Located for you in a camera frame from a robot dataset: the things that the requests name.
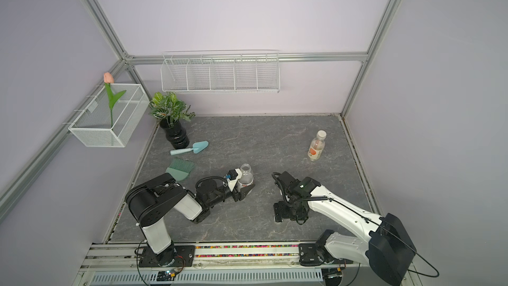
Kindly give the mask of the clear bottle yellow white label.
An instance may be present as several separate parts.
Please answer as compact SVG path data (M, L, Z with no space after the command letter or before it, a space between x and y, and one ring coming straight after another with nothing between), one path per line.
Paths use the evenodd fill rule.
M242 164L240 171L242 177L240 177L237 182L237 187L239 190L253 184L253 172L251 166L249 164Z

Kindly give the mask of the clear bottle red cream label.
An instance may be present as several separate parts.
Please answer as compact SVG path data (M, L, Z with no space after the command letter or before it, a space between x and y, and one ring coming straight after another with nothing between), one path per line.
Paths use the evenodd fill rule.
M325 131L320 130L317 132L316 137L312 140L308 150L309 159L316 161L320 158L325 147L326 137L327 133Z

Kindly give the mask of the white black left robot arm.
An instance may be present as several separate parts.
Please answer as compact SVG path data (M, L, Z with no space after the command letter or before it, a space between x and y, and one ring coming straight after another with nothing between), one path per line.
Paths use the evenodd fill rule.
M164 217L176 210L186 219L200 223L217 204L232 198L244 200L255 187L242 185L240 169L231 169L224 177L208 176L198 180L195 191L186 189L168 173L157 176L131 189L125 203L141 228L151 251L157 255L173 254L174 242L165 226Z

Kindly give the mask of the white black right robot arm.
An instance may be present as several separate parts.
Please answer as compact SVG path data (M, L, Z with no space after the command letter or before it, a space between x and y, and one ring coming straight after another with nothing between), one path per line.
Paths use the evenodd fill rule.
M327 229L315 243L300 244L299 263L315 267L336 260L350 260L369 266L389 285L400 285L410 268L416 247L398 217L381 216L345 201L320 182L306 177L302 181L288 172L272 177L283 196L275 203L275 221L284 219L303 225L314 211L348 230L345 236Z

